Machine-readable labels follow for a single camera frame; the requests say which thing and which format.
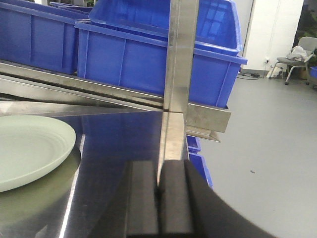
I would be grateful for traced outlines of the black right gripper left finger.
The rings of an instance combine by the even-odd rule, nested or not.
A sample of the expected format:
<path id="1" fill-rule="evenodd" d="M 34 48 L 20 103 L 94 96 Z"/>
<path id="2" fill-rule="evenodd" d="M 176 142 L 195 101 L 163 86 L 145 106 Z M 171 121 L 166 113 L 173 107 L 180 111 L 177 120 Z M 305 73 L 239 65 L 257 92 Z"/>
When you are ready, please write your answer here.
<path id="1" fill-rule="evenodd" d="M 118 188 L 90 237 L 157 238 L 156 187 L 151 161 L 128 161 Z"/>

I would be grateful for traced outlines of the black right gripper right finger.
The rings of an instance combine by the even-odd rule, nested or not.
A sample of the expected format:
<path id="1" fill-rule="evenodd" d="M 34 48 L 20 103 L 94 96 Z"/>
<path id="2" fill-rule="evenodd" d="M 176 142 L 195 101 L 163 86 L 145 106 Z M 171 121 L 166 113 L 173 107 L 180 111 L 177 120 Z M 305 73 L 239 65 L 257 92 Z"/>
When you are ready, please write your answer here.
<path id="1" fill-rule="evenodd" d="M 225 203 L 188 160 L 164 162 L 159 181 L 160 237 L 270 238 Z"/>

